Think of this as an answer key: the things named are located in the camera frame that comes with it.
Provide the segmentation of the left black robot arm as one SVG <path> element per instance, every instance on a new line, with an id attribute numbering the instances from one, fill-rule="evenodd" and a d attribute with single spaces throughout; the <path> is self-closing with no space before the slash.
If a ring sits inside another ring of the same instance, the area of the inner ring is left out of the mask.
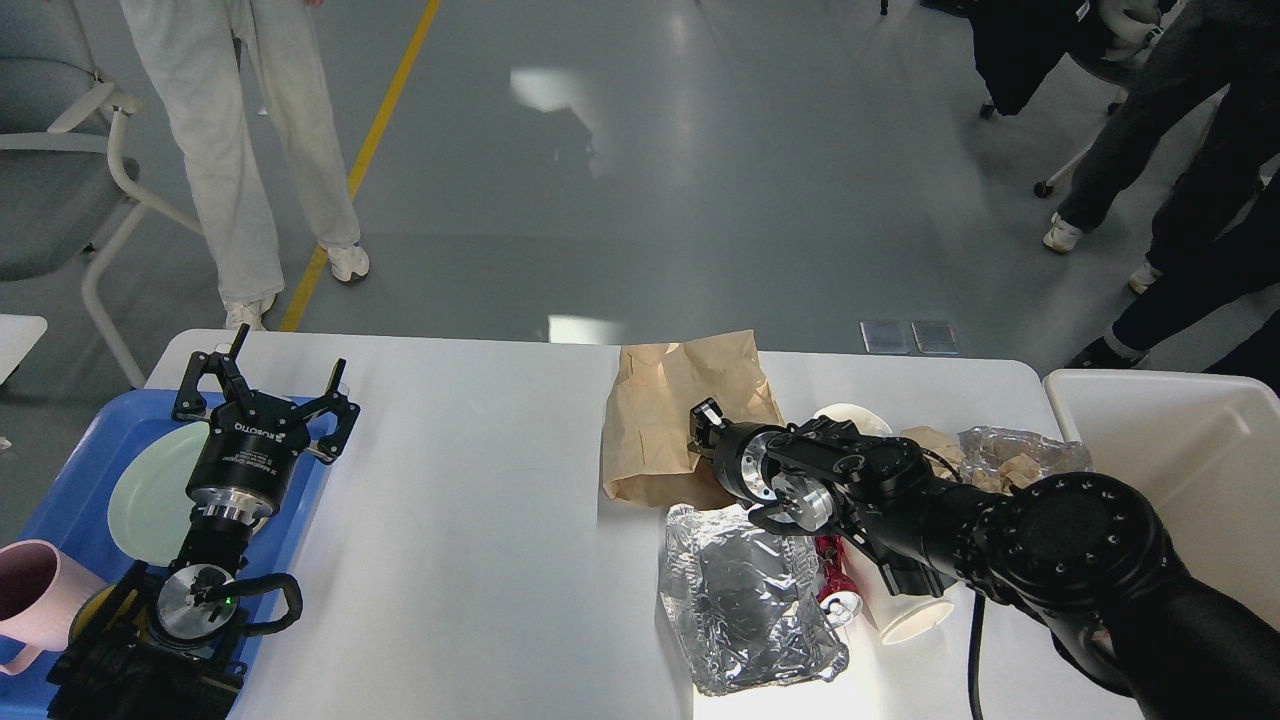
<path id="1" fill-rule="evenodd" d="M 257 571 L 250 548 L 298 507 L 300 460 L 343 454 L 360 407 L 342 388 L 344 359 L 315 398 L 253 389 L 237 365 L 248 333 L 242 325 L 228 350 L 189 357 L 172 406 L 173 420 L 204 436 L 186 477 L 188 529 L 161 565 L 133 561 L 73 623 L 47 674 L 50 719 L 224 719 L 244 685 L 244 644 L 302 616 L 280 552 Z"/>

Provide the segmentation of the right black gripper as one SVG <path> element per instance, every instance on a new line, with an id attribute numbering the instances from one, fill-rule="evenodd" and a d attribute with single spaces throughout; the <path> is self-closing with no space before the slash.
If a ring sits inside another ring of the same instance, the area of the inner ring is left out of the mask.
<path id="1" fill-rule="evenodd" d="M 714 398 L 690 410 L 687 451 L 713 469 L 714 478 L 744 503 L 774 503 L 767 445 L 782 427 L 728 421 Z"/>

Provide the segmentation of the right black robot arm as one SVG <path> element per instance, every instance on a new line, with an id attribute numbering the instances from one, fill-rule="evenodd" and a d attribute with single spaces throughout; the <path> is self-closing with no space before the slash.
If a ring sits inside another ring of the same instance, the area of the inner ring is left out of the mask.
<path id="1" fill-rule="evenodd" d="M 690 450 L 777 536 L 841 536 L 893 594 L 961 582 L 1047 626 L 1059 655 L 1147 719 L 1275 719 L 1277 632 L 1198 582 L 1148 500 L 1070 471 L 1001 495 L 936 475 L 913 439 L 826 416 L 786 427 L 695 405 Z"/>

